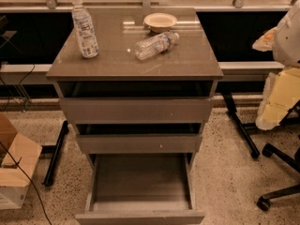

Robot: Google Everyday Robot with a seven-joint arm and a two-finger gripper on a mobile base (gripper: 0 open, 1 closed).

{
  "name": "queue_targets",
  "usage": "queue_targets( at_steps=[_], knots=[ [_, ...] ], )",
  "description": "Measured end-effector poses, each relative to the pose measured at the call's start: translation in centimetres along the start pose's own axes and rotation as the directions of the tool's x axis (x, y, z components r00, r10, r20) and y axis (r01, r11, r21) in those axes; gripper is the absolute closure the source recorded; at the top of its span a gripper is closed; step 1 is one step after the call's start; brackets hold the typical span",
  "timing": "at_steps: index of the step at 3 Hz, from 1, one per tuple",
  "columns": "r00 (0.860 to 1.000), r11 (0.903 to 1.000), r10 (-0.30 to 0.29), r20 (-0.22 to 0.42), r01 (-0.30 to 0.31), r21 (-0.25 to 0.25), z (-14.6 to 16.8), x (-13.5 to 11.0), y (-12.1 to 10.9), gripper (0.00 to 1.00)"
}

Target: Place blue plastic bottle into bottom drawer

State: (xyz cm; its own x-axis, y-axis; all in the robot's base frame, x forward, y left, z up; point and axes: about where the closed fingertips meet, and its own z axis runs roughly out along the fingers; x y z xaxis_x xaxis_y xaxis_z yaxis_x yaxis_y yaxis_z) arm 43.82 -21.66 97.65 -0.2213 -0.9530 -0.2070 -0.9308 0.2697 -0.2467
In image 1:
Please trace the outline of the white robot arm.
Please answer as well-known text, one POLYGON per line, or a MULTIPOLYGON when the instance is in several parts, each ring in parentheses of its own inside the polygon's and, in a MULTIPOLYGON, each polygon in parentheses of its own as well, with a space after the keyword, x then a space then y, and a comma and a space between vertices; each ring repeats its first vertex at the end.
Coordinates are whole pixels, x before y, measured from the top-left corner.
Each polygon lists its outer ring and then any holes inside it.
POLYGON ((252 48, 271 51, 274 60, 284 66, 279 74, 268 75, 255 121, 259 129, 270 130, 300 100, 300 1, 294 3, 276 27, 257 39, 252 48))

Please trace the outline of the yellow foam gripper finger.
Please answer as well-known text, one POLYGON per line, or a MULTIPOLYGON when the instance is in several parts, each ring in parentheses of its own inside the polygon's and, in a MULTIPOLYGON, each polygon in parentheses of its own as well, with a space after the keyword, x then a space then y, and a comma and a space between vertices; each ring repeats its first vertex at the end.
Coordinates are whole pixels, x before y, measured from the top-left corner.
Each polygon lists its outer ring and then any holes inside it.
POLYGON ((300 68, 288 67, 278 74, 270 73, 265 81, 255 124, 261 130, 270 130, 300 100, 300 68))
POLYGON ((252 48, 260 52, 272 51, 276 31, 276 27, 273 27, 267 32, 265 32, 252 44, 252 48))

